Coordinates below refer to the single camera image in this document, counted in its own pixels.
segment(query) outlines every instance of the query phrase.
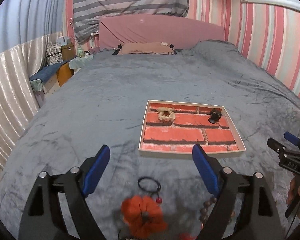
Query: black cable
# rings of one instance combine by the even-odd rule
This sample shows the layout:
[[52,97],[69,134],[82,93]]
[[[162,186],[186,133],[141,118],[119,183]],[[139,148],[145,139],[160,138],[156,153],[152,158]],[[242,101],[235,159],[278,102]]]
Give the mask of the black cable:
[[284,237],[284,239],[287,239],[287,236],[288,236],[288,234],[289,234],[289,232],[290,232],[290,229],[291,229],[291,227],[292,227],[292,225],[293,225],[293,222],[294,222],[294,220],[296,219],[297,214],[299,213],[299,209],[300,209],[300,200],[299,200],[299,203],[298,203],[297,211],[296,211],[296,213],[294,214],[294,217],[293,217],[293,219],[292,219],[292,222],[291,222],[291,224],[290,224],[290,227],[289,227],[289,229],[288,229],[288,231],[287,231],[287,234],[286,234],[286,236]]
[[[140,182],[141,182],[142,180],[144,180],[144,179],[149,179],[149,180],[153,181],[154,183],[156,183],[156,184],[157,184],[157,189],[156,189],[156,190],[148,190],[148,189],[145,189],[144,187],[142,187],[142,186],[140,185]],[[144,192],[146,192],[146,193],[149,193],[149,194],[150,194],[150,197],[152,197],[154,194],[156,194],[158,198],[160,197],[160,196],[159,196],[159,192],[160,192],[160,190],[161,190],[161,184],[160,184],[159,181],[157,181],[157,180],[154,179],[154,178],[147,177],[147,176],[144,176],[144,177],[139,178],[139,179],[138,179],[138,187],[139,187],[142,191],[144,191]]]

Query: cardboard box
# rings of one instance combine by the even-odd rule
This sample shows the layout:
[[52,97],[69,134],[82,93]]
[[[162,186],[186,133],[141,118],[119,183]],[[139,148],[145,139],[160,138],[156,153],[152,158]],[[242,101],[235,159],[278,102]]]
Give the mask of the cardboard box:
[[[174,107],[175,120],[159,120],[156,109]],[[217,108],[222,117],[216,124],[208,119]],[[238,157],[245,150],[243,141],[223,106],[149,100],[143,120],[139,152],[141,156],[192,160],[192,147],[199,143],[215,158]]]

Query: blue cloth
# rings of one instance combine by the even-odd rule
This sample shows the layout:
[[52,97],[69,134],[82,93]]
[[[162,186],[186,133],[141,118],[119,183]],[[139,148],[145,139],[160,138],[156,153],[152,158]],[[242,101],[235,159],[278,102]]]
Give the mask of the blue cloth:
[[70,60],[64,60],[60,63],[55,63],[50,66],[44,67],[42,70],[39,70],[36,74],[32,75],[29,80],[33,81],[36,79],[40,79],[43,84],[49,81],[49,79],[59,70],[59,68],[68,63]]

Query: red bead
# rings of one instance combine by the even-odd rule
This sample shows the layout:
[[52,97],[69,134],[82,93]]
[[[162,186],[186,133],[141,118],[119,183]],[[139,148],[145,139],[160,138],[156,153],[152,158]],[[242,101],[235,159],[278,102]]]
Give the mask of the red bead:
[[162,198],[158,197],[155,199],[156,203],[157,204],[161,204],[162,203]]

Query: black hair tie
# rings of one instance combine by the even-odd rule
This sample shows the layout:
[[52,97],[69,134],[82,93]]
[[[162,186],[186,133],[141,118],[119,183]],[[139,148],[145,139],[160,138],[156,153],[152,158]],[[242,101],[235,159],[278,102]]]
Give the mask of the black hair tie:
[[[144,187],[142,187],[142,186],[140,185],[140,182],[141,182],[142,180],[144,180],[144,179],[149,179],[149,180],[152,180],[154,183],[156,183],[156,184],[157,184],[157,190],[152,191],[152,190],[147,190],[147,189],[145,189]],[[156,203],[157,203],[157,204],[161,204],[161,203],[162,203],[162,198],[160,198],[160,196],[159,196],[159,192],[160,192],[160,190],[161,190],[161,184],[160,184],[159,181],[155,180],[154,178],[147,177],[147,176],[141,177],[141,178],[138,179],[138,187],[139,187],[142,191],[144,191],[144,192],[146,192],[146,193],[149,193],[149,194],[150,194],[150,197],[152,197],[154,194],[156,194],[156,195],[157,195],[157,198],[155,199]]]

